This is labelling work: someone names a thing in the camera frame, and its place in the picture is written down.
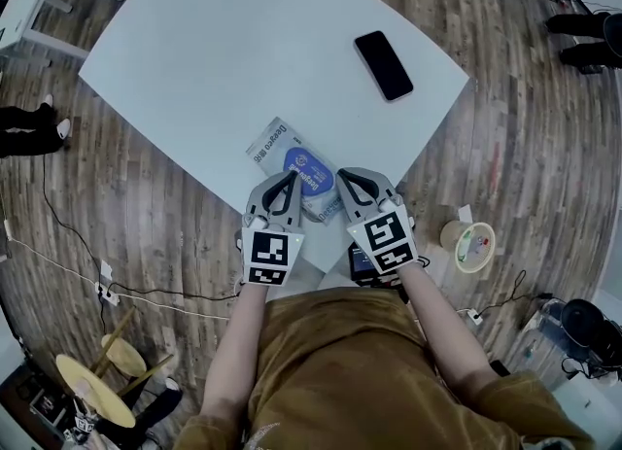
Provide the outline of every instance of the white cable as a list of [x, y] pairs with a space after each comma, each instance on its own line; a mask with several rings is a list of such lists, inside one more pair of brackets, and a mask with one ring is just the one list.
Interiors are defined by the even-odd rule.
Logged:
[[[22, 243], [21, 241], [15, 239], [14, 237], [11, 238], [11, 241], [20, 244], [24, 248], [30, 250], [32, 253], [34, 253], [35, 255], [38, 255], [43, 260], [48, 261], [52, 265], [56, 265], [57, 267], [62, 268], [66, 272], [74, 274], [75, 276], [78, 276], [81, 279], [84, 279], [85, 281], [90, 282], [93, 286], [97, 287], [97, 284], [92, 279], [88, 279], [88, 277], [85, 277], [84, 275], [79, 274], [75, 270], [72, 270], [71, 268], [67, 268], [67, 267], [61, 265], [60, 263], [56, 263], [54, 260], [49, 259], [48, 257], [43, 255], [42, 253], [39, 253], [37, 250], [34, 250], [33, 248], [31, 248], [26, 243]], [[195, 312], [189, 312], [187, 310], [182, 310], [181, 308], [176, 308], [174, 306], [162, 305], [161, 303], [155, 303], [154, 301], [150, 301], [149, 299], [141, 298], [140, 296], [132, 296], [131, 294], [120, 294], [120, 293], [117, 293], [117, 296], [123, 296], [123, 297], [129, 298], [129, 299], [140, 299], [142, 301], [147, 301], [151, 305], [159, 306], [159, 307], [162, 307], [162, 308], [170, 308], [171, 310], [177, 310], [178, 312], [182, 312], [182, 313], [189, 314], [189, 315], [198, 315], [199, 317], [205, 317], [207, 319], [219, 319], [221, 321], [228, 321], [229, 320], [229, 317], [220, 317], [218, 315], [205, 315], [205, 314], [199, 314], [199, 313], [195, 313]]]
[[457, 314], [462, 314], [463, 312], [468, 312], [470, 308], [461, 308], [460, 310], [456, 310]]
[[161, 308], [170, 308], [171, 310], [177, 310], [178, 312], [182, 312], [182, 313], [185, 313], [185, 314], [188, 314], [188, 315], [197, 315], [198, 317], [205, 317], [207, 319], [218, 319], [220, 321], [228, 321], [229, 320], [229, 317], [221, 317], [220, 315], [205, 315], [205, 314], [199, 314], [197, 312], [189, 312], [188, 310], [183, 310], [181, 308], [177, 308], [177, 307], [174, 307], [174, 306], [163, 305], [161, 303], [156, 303], [155, 301], [151, 301], [150, 299], [146, 299], [146, 298], [143, 298], [141, 296], [132, 296], [131, 294], [121, 294], [121, 293], [117, 293], [117, 296], [123, 296], [123, 297], [129, 298], [129, 299], [140, 299], [141, 301], [147, 301], [151, 305], [159, 306]]
[[41, 257], [43, 260], [48, 261], [49, 263], [51, 263], [52, 265], [56, 265], [59, 268], [62, 268], [63, 270], [65, 270], [66, 272], [69, 272], [71, 274], [74, 274], [78, 277], [80, 277], [81, 279], [84, 279], [85, 281], [89, 281], [93, 286], [97, 286], [97, 284], [95, 283], [95, 281], [93, 281], [92, 279], [88, 279], [88, 277], [85, 277], [82, 274], [79, 274], [78, 272], [76, 272], [75, 270], [72, 270], [71, 268], [67, 268], [62, 266], [60, 263], [56, 263], [54, 260], [50, 260], [48, 257], [46, 257], [45, 255], [39, 253], [37, 250], [32, 249], [30, 246], [28, 246], [26, 243], [22, 243], [21, 241], [15, 239], [14, 237], [11, 238], [12, 242], [18, 243], [21, 246], [27, 248], [28, 250], [30, 250], [32, 253], [34, 253], [35, 255], [38, 255], [39, 257]]

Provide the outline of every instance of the smartphone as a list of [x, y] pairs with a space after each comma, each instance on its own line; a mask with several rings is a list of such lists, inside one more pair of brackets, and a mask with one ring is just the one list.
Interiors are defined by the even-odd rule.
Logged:
[[355, 39], [354, 43], [387, 101], [395, 101], [412, 92], [412, 82], [385, 34], [371, 32]]

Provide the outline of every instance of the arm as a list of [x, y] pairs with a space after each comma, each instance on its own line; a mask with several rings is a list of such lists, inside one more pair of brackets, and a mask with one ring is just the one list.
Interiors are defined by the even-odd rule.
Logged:
[[267, 286], [242, 288], [205, 381], [201, 415], [237, 422], [255, 386]]
[[471, 401], [498, 379], [475, 336], [417, 263], [397, 270], [436, 365], [447, 386], [463, 401]]

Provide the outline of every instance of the box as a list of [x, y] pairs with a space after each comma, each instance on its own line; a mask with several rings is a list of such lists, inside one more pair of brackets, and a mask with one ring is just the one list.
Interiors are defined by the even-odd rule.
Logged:
[[278, 117], [246, 150], [267, 176], [295, 170], [302, 181], [302, 208], [312, 222], [328, 225], [343, 203], [335, 185], [336, 168]]

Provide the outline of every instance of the hardwood floor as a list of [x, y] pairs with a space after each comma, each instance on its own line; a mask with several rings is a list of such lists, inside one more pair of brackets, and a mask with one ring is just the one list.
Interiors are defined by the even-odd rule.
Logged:
[[[65, 1], [74, 5], [70, 15], [44, 9], [37, 26], [92, 47], [118, 4]], [[571, 38], [548, 36], [543, 29], [545, 19], [571, 9], [546, 0], [383, 1], [471, 76], [399, 186], [417, 220], [420, 253], [432, 260], [432, 276], [456, 308], [481, 310], [506, 299], [521, 269], [527, 276], [518, 295], [590, 297], [617, 206], [622, 130], [613, 72], [582, 76], [563, 67], [556, 54]], [[41, 48], [23, 48], [44, 55]], [[68, 151], [0, 162], [0, 189], [14, 236], [96, 277], [78, 238], [54, 222], [45, 203], [45, 161], [47, 192], [59, 218], [113, 266], [116, 280], [147, 290], [230, 294], [240, 272], [232, 237], [240, 226], [238, 214], [80, 82], [78, 62], [50, 57], [49, 69], [13, 60], [4, 66], [0, 104], [35, 109], [51, 91], [59, 116], [70, 118], [73, 129]], [[467, 203], [477, 221], [495, 228], [499, 246], [494, 262], [474, 276], [457, 271], [437, 246], [443, 224]], [[91, 362], [102, 335], [92, 286], [15, 243], [10, 247], [13, 258], [0, 264], [0, 294], [25, 344], [52, 375], [59, 353]], [[222, 316], [232, 306], [231, 301], [148, 297]], [[177, 355], [173, 376], [185, 397], [155, 429], [168, 447], [199, 407], [225, 323], [135, 304], [140, 313], [125, 338], [151, 363], [164, 352]], [[118, 308], [105, 307], [109, 329], [127, 306], [125, 300]], [[476, 333], [491, 358], [510, 370], [531, 368], [553, 386], [561, 376], [561, 355], [538, 333], [519, 332], [529, 308], [528, 299], [493, 308]], [[529, 357], [528, 347], [534, 350]], [[107, 376], [121, 386], [118, 375]], [[142, 403], [152, 398], [145, 394]]]

